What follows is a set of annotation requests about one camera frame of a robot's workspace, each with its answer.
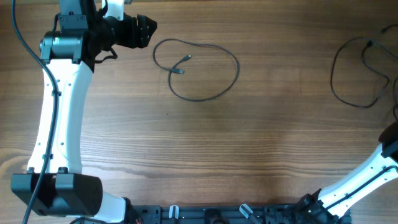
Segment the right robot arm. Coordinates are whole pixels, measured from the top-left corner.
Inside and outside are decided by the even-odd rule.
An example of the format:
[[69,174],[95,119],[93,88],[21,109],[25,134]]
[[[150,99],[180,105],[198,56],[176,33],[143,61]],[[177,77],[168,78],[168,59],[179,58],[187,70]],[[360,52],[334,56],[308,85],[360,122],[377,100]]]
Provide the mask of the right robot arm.
[[397,122],[379,137],[375,151],[333,185],[306,194],[295,206],[309,223],[338,223],[356,202],[397,178]]

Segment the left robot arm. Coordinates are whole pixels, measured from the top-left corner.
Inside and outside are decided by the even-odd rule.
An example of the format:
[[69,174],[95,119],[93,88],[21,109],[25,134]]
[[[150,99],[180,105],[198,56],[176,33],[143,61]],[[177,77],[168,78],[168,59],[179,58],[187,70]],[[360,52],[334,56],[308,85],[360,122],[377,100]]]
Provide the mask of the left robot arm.
[[53,28],[34,59],[44,73],[44,98],[34,151],[11,189],[31,213],[74,222],[142,223],[127,198],[103,190],[100,178],[82,173],[80,137],[85,98],[98,55],[117,59],[115,45],[143,49],[157,29],[144,15],[131,17],[124,1],[60,1]]

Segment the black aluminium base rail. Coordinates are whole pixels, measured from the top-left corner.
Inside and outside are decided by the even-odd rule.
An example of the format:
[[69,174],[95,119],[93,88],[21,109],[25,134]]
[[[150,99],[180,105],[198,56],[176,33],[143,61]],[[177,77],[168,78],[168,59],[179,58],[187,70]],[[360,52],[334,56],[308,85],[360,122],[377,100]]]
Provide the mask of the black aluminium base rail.
[[250,207],[246,204],[235,207],[170,207],[133,206],[130,212],[131,223],[142,224],[212,224],[212,223],[337,223],[352,224],[349,211],[341,218],[333,217],[311,208],[299,210],[294,204]]

